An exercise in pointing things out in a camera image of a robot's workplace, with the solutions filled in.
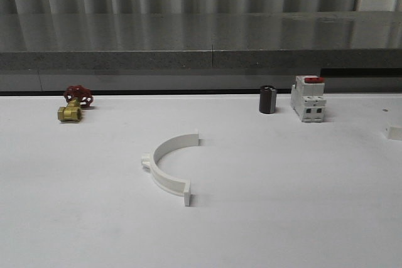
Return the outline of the black cylindrical capacitor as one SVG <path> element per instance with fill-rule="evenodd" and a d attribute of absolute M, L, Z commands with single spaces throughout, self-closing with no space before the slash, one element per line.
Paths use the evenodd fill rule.
<path fill-rule="evenodd" d="M 273 114 L 276 110 L 277 90 L 271 85 L 260 87 L 259 111 L 264 114 Z"/>

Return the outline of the grey stone countertop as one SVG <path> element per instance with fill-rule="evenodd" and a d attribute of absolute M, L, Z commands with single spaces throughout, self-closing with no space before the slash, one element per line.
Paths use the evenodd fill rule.
<path fill-rule="evenodd" d="M 2 70 L 400 67 L 399 12 L 1 16 Z"/>

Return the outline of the white red circuit breaker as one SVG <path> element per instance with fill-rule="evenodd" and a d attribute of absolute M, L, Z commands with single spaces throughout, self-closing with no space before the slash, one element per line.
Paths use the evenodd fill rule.
<path fill-rule="evenodd" d="M 322 122 L 327 100 L 323 77 L 297 75 L 291 88 L 291 107 L 302 122 Z"/>

